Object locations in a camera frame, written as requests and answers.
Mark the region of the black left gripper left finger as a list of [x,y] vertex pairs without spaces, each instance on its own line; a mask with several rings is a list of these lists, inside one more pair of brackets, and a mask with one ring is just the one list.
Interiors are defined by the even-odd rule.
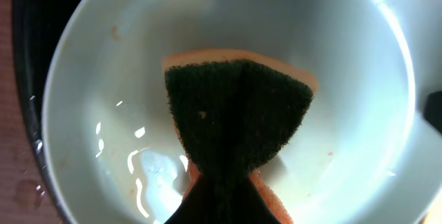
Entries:
[[199,177],[165,224],[215,224],[218,222],[213,183]]

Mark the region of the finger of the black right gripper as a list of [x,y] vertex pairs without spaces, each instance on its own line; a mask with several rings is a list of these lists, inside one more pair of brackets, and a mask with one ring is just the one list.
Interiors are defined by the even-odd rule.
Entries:
[[442,91],[428,95],[423,115],[432,127],[442,133]]

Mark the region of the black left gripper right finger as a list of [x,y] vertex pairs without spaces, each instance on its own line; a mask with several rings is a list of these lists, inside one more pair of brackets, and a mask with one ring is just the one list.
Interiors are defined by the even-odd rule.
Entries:
[[251,179],[225,186],[220,194],[220,222],[225,224],[280,224],[265,205]]

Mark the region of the mint plate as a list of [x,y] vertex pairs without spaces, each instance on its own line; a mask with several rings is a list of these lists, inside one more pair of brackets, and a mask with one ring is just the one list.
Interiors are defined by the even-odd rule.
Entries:
[[296,223],[415,223],[441,187],[441,135],[422,105],[441,87],[441,0],[81,0],[54,53],[43,151],[71,223],[163,223],[189,164],[162,60],[250,50],[319,87],[260,169]]

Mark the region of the orange green scrub sponge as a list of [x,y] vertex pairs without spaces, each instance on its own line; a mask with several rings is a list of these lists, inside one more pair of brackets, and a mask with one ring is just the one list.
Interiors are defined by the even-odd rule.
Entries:
[[302,69],[245,50],[199,50],[163,61],[169,111],[189,159],[190,192],[213,183],[220,222],[223,187],[251,179],[280,223],[291,217],[258,175],[300,126],[318,88]]

